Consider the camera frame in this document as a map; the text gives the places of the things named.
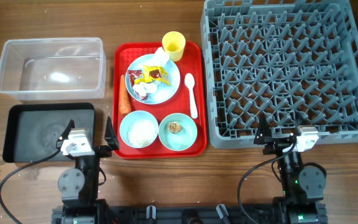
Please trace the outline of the large white tissue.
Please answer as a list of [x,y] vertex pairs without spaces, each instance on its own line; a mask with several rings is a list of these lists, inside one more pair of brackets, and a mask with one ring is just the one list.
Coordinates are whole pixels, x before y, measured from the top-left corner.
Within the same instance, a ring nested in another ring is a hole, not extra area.
[[163,67],[169,60],[169,54],[164,51],[163,47],[159,47],[152,57],[152,65]]

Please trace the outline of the yellow sauce wrapper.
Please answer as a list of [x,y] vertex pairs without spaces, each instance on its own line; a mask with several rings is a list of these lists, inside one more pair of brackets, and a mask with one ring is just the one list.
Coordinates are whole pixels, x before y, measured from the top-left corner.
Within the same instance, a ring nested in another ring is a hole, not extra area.
[[150,83],[154,81],[164,83],[168,86],[171,85],[169,74],[161,66],[143,65],[143,71],[140,73],[140,77],[134,79],[135,84],[141,82]]

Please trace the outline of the small white tissue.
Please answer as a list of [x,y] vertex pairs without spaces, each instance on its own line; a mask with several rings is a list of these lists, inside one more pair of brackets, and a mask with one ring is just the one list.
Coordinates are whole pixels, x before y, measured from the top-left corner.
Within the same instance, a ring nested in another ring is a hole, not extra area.
[[158,90],[156,83],[144,83],[140,82],[133,85],[133,91],[138,95],[139,98],[145,98],[149,93],[155,93]]

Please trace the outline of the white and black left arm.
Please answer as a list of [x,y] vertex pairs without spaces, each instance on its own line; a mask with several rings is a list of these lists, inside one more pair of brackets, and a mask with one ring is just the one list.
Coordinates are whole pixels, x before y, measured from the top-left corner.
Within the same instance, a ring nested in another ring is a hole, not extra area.
[[93,146],[92,137],[85,128],[75,128],[70,120],[56,143],[56,148],[66,157],[75,160],[75,167],[65,170],[58,179],[63,207],[52,210],[54,224],[118,223],[119,218],[110,209],[105,199],[98,198],[98,188],[103,185],[99,174],[107,179],[100,159],[112,156],[119,149],[119,142],[107,119],[104,134],[106,145]]

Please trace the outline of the red snack wrapper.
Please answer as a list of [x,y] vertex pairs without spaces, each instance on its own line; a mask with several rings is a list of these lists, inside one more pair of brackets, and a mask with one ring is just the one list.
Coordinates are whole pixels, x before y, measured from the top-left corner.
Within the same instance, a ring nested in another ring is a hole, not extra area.
[[[142,70],[128,70],[127,74],[129,76],[129,80],[130,80],[130,83],[131,83],[131,88],[133,87],[133,85],[138,84],[140,82],[146,83],[145,75],[144,75]],[[139,98],[138,97],[138,99],[139,100],[146,100],[147,96],[145,98]]]

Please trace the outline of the white rice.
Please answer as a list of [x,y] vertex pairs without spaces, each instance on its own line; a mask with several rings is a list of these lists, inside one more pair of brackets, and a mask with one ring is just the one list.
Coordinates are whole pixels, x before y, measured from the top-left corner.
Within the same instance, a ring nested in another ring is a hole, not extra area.
[[127,132],[127,140],[135,148],[144,148],[153,143],[157,130],[153,122],[147,119],[133,121]]

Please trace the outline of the light blue rice bowl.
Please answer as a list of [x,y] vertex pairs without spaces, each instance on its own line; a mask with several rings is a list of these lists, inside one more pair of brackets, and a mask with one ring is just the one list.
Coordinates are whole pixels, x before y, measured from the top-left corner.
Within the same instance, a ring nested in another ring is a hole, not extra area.
[[128,132],[130,124],[133,121],[136,121],[138,119],[147,119],[147,120],[150,120],[151,122],[153,122],[153,124],[156,127],[157,135],[158,135],[158,122],[157,122],[156,118],[154,117],[154,115],[152,115],[151,113],[146,112],[146,111],[133,111],[124,117],[124,119],[121,121],[121,124],[119,127],[119,134],[121,136],[121,139],[124,141],[124,143],[127,146],[132,147],[132,148],[135,148],[135,147],[131,146],[130,143],[128,142],[127,132]]

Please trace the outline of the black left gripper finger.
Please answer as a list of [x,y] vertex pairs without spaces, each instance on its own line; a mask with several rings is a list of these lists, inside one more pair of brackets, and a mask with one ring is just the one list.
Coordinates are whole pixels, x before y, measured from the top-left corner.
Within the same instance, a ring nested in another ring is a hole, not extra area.
[[104,140],[107,142],[111,151],[119,150],[119,141],[112,127],[111,117],[107,117]]
[[62,132],[62,134],[60,135],[60,137],[58,138],[57,142],[56,142],[56,148],[61,148],[63,145],[64,140],[68,139],[68,135],[70,133],[70,131],[75,127],[75,122],[71,119],[67,125],[67,127],[65,128],[65,130]]

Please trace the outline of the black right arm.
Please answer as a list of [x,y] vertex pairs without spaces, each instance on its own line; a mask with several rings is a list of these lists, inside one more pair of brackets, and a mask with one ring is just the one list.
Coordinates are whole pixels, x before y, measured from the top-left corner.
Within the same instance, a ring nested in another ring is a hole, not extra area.
[[271,208],[260,219],[266,223],[328,222],[324,198],[326,170],[319,164],[304,163],[301,153],[311,149],[319,139],[318,130],[295,114],[295,132],[287,137],[274,137],[264,114],[260,115],[254,144],[263,145],[263,154],[276,156],[283,196],[273,199]]

